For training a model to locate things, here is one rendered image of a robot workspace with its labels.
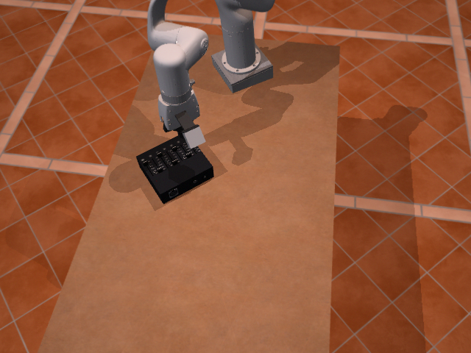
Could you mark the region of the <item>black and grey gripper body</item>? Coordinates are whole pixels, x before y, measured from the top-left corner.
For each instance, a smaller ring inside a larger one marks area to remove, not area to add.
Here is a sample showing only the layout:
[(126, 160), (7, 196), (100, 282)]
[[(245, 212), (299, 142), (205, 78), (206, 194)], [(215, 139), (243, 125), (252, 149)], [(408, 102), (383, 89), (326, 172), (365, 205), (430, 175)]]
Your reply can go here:
[[(198, 118), (200, 114), (199, 104), (193, 88), (191, 90), (191, 97), (182, 104), (169, 104), (162, 99), (160, 94), (158, 96), (158, 111), (160, 120), (162, 118), (167, 130), (174, 130), (181, 126), (175, 117), (178, 113), (186, 111), (192, 121)], [(162, 120), (161, 122), (163, 123)]]

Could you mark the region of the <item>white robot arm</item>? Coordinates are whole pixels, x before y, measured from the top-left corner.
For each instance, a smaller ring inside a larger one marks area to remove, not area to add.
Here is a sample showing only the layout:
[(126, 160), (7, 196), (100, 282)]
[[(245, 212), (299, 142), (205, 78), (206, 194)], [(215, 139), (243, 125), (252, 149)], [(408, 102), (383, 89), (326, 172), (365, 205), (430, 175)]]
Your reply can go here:
[[(201, 29), (165, 21), (168, 0), (151, 0), (147, 14), (147, 38), (155, 51), (153, 61), (162, 99), (169, 104), (182, 104), (191, 97), (194, 79), (188, 70), (208, 50), (208, 35)], [(219, 10), (226, 53), (222, 65), (232, 74), (248, 74), (261, 63), (255, 48), (252, 11), (264, 13), (275, 0), (215, 0)], [(240, 9), (239, 9), (240, 8)], [(244, 10), (243, 10), (244, 8)], [(249, 11), (252, 10), (252, 11)], [(175, 115), (184, 129), (182, 134), (190, 149), (205, 143), (198, 124), (186, 111)]]

